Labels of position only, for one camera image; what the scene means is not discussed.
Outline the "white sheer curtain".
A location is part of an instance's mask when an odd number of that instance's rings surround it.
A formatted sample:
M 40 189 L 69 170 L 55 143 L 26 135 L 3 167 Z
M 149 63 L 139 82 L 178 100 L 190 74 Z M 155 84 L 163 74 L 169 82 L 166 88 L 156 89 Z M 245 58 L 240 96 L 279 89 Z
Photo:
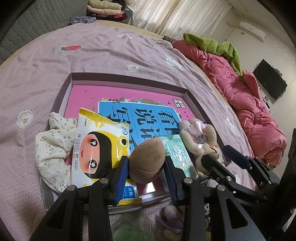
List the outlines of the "white sheer curtain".
M 160 36 L 182 39 L 184 33 L 210 37 L 232 8 L 229 1 L 154 0 L 126 1 L 130 24 Z

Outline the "plush bunny pink dress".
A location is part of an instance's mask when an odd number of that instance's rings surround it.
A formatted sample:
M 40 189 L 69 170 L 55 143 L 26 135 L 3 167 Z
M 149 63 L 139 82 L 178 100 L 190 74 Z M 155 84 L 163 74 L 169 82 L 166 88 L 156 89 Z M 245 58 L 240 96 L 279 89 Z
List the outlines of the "plush bunny pink dress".
M 209 154 L 220 164 L 223 163 L 222 152 L 217 145 L 215 128 L 194 118 L 190 121 L 182 120 L 179 123 L 179 135 L 186 149 L 195 158 L 195 169 L 200 177 L 208 175 L 209 172 L 202 166 L 201 158 Z

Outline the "stack of folded clothes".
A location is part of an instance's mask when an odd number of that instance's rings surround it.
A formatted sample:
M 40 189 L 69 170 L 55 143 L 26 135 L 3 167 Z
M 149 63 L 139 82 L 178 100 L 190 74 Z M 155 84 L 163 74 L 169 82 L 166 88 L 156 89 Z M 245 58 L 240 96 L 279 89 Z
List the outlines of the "stack of folded clothes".
M 122 0 L 99 1 L 89 0 L 87 5 L 87 15 L 97 20 L 126 23 L 128 14 L 126 13 L 126 2 Z

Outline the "plush bunny purple dress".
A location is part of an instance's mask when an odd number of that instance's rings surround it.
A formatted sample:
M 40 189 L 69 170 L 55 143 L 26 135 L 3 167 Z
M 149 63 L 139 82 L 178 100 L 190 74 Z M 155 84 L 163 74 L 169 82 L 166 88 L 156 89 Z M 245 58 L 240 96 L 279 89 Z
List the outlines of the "plush bunny purple dress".
M 168 204 L 160 215 L 156 216 L 156 222 L 164 230 L 163 235 L 168 240 L 181 240 L 185 222 L 185 206 Z

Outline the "brown makeup sponge egg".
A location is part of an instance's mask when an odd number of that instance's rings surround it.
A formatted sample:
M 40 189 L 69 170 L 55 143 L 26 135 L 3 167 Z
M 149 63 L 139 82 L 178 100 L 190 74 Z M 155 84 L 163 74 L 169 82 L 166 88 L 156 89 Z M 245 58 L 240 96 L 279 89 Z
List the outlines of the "brown makeup sponge egg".
M 162 171 L 165 157 L 165 148 L 159 138 L 142 142 L 130 155 L 129 176 L 139 184 L 148 184 L 156 180 Z

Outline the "dark floral fabric bundle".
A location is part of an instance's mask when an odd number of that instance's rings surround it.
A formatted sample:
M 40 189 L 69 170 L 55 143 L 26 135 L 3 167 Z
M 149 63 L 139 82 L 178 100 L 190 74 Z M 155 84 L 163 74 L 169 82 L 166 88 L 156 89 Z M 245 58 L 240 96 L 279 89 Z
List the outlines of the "dark floral fabric bundle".
M 69 25 L 89 24 L 95 21 L 96 21 L 96 18 L 92 16 L 74 16 L 70 19 Z

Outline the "lilac patterned bed quilt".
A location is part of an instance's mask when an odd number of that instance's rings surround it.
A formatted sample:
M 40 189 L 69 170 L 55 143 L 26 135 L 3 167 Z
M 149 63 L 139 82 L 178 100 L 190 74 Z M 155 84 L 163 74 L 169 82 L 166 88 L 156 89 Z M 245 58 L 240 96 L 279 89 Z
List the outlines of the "lilac patterned bed quilt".
M 45 130 L 54 101 L 72 72 L 133 76 L 188 89 L 222 142 L 253 155 L 234 111 L 169 42 L 104 21 L 55 30 L 1 65 L 1 219 L 15 240 L 28 240 L 45 215 L 35 136 Z

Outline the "white wall air conditioner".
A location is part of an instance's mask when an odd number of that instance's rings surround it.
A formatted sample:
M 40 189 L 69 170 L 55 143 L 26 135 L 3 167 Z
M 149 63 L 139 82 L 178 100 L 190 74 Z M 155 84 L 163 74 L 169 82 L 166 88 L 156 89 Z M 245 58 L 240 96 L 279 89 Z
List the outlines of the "white wall air conditioner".
M 263 30 L 261 30 L 260 28 L 255 27 L 254 25 L 252 25 L 252 24 L 250 24 L 250 23 L 248 23 L 246 21 L 241 21 L 239 23 L 239 27 L 242 30 L 248 32 L 253 37 L 260 40 L 261 42 L 265 42 L 267 34 Z

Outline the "pink red comforter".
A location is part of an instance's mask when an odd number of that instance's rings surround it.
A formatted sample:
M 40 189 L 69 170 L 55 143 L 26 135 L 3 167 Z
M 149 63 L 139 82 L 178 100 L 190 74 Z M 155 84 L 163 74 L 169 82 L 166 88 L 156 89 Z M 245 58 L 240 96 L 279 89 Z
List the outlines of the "pink red comforter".
M 254 155 L 278 166 L 287 137 L 267 110 L 254 75 L 243 70 L 243 75 L 238 76 L 225 58 L 206 53 L 184 40 L 173 41 L 172 46 L 203 70 L 233 108 Z

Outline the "leopard print scrunchie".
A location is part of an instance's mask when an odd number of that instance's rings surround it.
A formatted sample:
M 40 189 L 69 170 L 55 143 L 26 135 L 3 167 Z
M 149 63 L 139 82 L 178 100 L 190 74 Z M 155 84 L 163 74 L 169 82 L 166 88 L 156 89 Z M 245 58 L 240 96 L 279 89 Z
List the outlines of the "leopard print scrunchie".
M 205 214 L 205 218 L 210 221 L 210 209 L 209 209 L 209 204 L 205 204 L 204 205 L 204 214 Z

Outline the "green garment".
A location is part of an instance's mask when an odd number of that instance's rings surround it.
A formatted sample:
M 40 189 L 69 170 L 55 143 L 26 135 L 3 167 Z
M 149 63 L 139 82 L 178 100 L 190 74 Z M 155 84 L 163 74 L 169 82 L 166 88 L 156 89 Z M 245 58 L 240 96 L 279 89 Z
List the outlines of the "green garment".
M 243 76 L 239 53 L 231 42 L 225 41 L 219 44 L 214 39 L 201 38 L 191 33 L 184 33 L 183 38 L 187 44 L 195 45 L 206 53 L 225 58 L 234 72 L 240 77 Z

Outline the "yellow wet wipes pack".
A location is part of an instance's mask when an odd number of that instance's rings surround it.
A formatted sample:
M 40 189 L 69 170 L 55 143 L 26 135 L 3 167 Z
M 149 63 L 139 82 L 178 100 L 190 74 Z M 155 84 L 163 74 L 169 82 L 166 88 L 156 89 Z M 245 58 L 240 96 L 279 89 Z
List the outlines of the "yellow wet wipes pack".
M 128 123 L 81 108 L 74 138 L 71 184 L 82 188 L 106 178 L 122 156 L 130 156 L 129 138 Z

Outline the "floral white scrunchie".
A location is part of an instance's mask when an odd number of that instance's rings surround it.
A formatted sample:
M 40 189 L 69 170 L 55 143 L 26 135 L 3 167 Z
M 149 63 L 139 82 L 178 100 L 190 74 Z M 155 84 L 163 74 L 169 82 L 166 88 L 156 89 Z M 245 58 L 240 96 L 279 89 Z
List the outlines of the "floral white scrunchie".
M 71 185 L 71 165 L 65 160 L 74 145 L 77 120 L 51 112 L 48 123 L 50 129 L 35 136 L 36 165 L 46 185 L 62 193 Z

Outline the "grey quilted sofa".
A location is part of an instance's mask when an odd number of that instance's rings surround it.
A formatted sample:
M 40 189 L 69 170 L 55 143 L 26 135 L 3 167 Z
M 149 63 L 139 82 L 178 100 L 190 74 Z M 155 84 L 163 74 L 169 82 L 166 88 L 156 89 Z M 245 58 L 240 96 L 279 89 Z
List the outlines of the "grey quilted sofa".
M 37 37 L 66 27 L 74 16 L 86 15 L 88 1 L 34 1 L 16 19 L 1 42 L 1 63 Z

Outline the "pink and blue book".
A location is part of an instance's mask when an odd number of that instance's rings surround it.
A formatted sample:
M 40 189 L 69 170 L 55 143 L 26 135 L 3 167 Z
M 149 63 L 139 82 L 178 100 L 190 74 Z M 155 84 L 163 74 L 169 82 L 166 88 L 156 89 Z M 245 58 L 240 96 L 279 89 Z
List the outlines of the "pink and blue book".
M 185 108 L 182 102 L 173 100 L 177 107 Z M 119 102 L 99 101 L 98 111 L 94 111 L 112 121 L 129 124 L 130 154 L 139 144 L 155 136 L 178 135 L 182 120 L 174 108 L 160 105 L 160 101 L 152 105 L 154 101 L 151 99 L 136 101 L 123 97 Z

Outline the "green sponge in plastic bag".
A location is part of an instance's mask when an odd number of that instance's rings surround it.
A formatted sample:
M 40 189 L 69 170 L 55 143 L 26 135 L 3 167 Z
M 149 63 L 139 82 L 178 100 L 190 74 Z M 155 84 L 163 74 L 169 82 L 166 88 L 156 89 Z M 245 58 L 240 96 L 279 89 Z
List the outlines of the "green sponge in plastic bag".
M 148 216 L 144 215 L 138 220 L 123 220 L 116 226 L 113 240 L 154 240 L 152 224 Z

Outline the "black flat television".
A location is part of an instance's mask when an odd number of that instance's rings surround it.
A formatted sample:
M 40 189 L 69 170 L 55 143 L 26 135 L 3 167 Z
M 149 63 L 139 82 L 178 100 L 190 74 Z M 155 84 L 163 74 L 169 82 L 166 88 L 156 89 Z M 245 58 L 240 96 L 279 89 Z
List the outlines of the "black flat television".
M 286 81 L 282 78 L 281 73 L 264 59 L 254 69 L 253 74 L 273 99 L 277 100 L 285 93 Z

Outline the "green flower tissue pack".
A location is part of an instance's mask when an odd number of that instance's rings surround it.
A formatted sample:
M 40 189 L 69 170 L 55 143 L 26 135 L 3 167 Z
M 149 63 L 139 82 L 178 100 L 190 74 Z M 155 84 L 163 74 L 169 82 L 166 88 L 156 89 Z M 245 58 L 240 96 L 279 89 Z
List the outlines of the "green flower tissue pack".
M 182 169 L 187 178 L 196 180 L 199 177 L 180 135 L 161 135 L 154 138 L 162 141 L 166 156 L 171 157 L 174 166 Z

